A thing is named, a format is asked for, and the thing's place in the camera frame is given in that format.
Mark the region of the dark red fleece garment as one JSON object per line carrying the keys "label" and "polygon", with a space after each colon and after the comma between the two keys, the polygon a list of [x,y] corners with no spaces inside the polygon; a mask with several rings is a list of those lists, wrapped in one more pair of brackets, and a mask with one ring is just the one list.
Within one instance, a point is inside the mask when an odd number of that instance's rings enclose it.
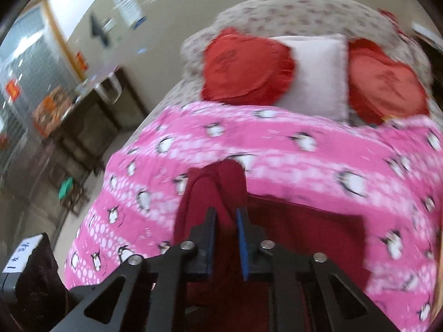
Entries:
{"label": "dark red fleece garment", "polygon": [[191,168],[176,213],[173,243],[183,242],[214,208],[212,274],[207,282],[188,286],[186,331],[268,331],[268,285],[243,279],[236,211],[245,208],[249,221],[265,238],[292,253],[324,253],[359,289],[370,273],[364,268],[364,218],[297,205],[246,189],[238,163],[217,162]]}

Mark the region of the wooden stool green cushion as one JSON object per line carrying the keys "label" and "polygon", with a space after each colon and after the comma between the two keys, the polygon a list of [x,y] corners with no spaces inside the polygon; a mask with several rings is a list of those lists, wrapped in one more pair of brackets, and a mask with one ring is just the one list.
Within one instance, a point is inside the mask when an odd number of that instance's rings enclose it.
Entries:
{"label": "wooden stool green cushion", "polygon": [[90,200],[88,191],[73,177],[61,182],[58,198],[60,205],[77,217],[80,215],[81,207]]}

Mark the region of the dark wooden desk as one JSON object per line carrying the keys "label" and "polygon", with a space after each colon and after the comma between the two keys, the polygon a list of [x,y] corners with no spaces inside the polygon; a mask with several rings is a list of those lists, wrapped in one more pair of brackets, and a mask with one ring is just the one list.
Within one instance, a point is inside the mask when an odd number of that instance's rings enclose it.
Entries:
{"label": "dark wooden desk", "polygon": [[[113,105],[103,102],[94,90],[111,72],[123,88]],[[98,174],[104,170],[103,155],[111,142],[120,133],[135,130],[149,114],[126,69],[108,65],[73,92],[55,87],[35,108],[32,119],[43,138],[85,171]]]}

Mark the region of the pink penguin print blanket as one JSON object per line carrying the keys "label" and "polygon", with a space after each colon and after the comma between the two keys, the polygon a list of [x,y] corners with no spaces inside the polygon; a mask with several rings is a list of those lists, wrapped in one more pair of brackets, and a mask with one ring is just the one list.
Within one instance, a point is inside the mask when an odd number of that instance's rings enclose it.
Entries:
{"label": "pink penguin print blanket", "polygon": [[442,229],[442,131],[425,116],[353,128],[277,107],[167,107],[110,158],[65,260],[66,286],[101,282],[133,253],[162,254],[191,169],[220,160],[242,166],[251,194],[363,218],[366,293],[400,330],[426,330]]}

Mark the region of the white tote bag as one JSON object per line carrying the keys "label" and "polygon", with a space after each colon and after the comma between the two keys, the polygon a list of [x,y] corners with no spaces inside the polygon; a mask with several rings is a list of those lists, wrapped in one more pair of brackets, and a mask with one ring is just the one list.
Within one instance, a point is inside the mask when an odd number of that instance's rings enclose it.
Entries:
{"label": "white tote bag", "polygon": [[95,85],[95,92],[106,104],[113,105],[121,97],[123,88],[116,74],[109,73],[107,77]]}

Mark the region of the large red heart pillow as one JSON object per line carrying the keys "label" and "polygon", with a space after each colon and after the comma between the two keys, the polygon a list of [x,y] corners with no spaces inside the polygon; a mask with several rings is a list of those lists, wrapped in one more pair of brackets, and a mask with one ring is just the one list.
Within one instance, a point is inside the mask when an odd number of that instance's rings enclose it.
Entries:
{"label": "large red heart pillow", "polygon": [[200,96],[236,106],[272,106],[289,91],[296,72],[290,47],[225,28],[204,51]]}

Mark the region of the white square pillow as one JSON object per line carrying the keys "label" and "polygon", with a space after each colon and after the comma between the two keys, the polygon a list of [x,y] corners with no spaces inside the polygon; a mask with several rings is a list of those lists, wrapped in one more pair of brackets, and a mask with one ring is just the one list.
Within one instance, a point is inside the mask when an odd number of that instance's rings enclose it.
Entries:
{"label": "white square pillow", "polygon": [[290,88],[276,107],[337,122],[348,120],[348,41],[344,35],[279,36],[296,62]]}

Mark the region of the small red heart pillow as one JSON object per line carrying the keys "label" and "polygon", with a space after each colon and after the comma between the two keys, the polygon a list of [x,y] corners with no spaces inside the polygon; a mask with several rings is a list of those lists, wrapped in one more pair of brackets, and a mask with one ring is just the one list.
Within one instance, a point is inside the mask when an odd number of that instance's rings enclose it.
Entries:
{"label": "small red heart pillow", "polygon": [[364,38],[348,43],[349,106],[366,124],[429,115],[427,94],[415,72]]}

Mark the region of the floral beige quilt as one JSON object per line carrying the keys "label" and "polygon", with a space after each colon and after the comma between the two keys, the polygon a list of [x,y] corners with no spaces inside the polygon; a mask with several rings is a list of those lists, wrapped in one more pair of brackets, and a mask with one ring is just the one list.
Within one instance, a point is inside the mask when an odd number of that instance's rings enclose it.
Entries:
{"label": "floral beige quilt", "polygon": [[136,141],[145,126],[168,106],[183,107],[200,99],[204,50],[227,27],[264,37],[341,34],[350,40],[366,38],[379,45],[392,59],[409,65],[426,93],[432,93],[428,57],[389,14],[354,0],[247,0],[219,13],[210,26],[183,41],[180,50],[182,79],[143,120],[129,137],[129,143]]}

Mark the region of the white wall poster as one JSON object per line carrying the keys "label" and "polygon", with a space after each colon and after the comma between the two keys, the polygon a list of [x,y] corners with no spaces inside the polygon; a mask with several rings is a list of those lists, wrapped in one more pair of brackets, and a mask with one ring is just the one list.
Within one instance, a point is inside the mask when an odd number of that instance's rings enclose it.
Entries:
{"label": "white wall poster", "polygon": [[137,0],[113,0],[129,29],[136,29],[146,20],[146,16]]}

